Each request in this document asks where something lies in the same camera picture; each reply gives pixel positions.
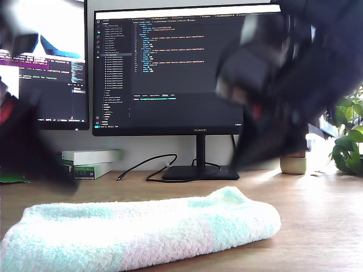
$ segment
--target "towel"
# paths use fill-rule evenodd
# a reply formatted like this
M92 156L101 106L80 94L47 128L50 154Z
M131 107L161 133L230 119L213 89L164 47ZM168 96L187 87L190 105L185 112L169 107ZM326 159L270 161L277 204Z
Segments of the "towel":
M118 272L268 239L280 227L272 205L230 186L206 197L35 205L5 234L1 265L3 272Z

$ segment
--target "taskbar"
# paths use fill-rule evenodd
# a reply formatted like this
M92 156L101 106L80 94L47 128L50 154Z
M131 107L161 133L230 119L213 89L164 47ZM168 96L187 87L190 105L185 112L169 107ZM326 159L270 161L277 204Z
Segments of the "taskbar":
M84 120L76 120L76 119L38 119L41 122L85 122Z

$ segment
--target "white wall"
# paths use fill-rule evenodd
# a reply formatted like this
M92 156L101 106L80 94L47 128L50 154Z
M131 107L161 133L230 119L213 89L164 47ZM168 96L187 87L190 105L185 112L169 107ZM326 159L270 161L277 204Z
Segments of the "white wall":
M262 3L269 0L240 0L239 3ZM88 1L88 64L90 69L90 94L92 84L92 54L93 54L93 17L95 10L134 9L148 7L175 6L206 6L236 4L231 0L89 0ZM90 112L92 112L92 97L90 97ZM116 167L125 170L152 156L176 153L176 165L190 164L195 157L195 137L93 137L92 131L46 131L45 135L59 150L97 150L116 149L125 151L124 160ZM229 136L207 136L206 159L212 163L227 164L232 154ZM140 170L155 170L163 166L163 161L151 161L141 166Z

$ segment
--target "monitor screen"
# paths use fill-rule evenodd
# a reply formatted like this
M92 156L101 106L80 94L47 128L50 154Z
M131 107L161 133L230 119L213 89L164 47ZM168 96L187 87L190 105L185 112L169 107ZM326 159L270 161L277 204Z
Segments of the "monitor screen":
M31 53L11 59L0 50L0 76L8 91L18 98L30 92L39 97L42 129L89 129L85 3L15 0L11 7L19 24L39 37Z
M278 5L95 11L95 136L239 133L240 107L217 97L221 52L248 13Z

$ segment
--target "plant pot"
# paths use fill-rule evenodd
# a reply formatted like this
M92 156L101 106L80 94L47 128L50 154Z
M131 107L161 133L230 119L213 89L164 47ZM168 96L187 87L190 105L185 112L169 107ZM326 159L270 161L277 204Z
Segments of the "plant pot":
M306 158L281 157L280 168L285 174L304 175L307 169Z

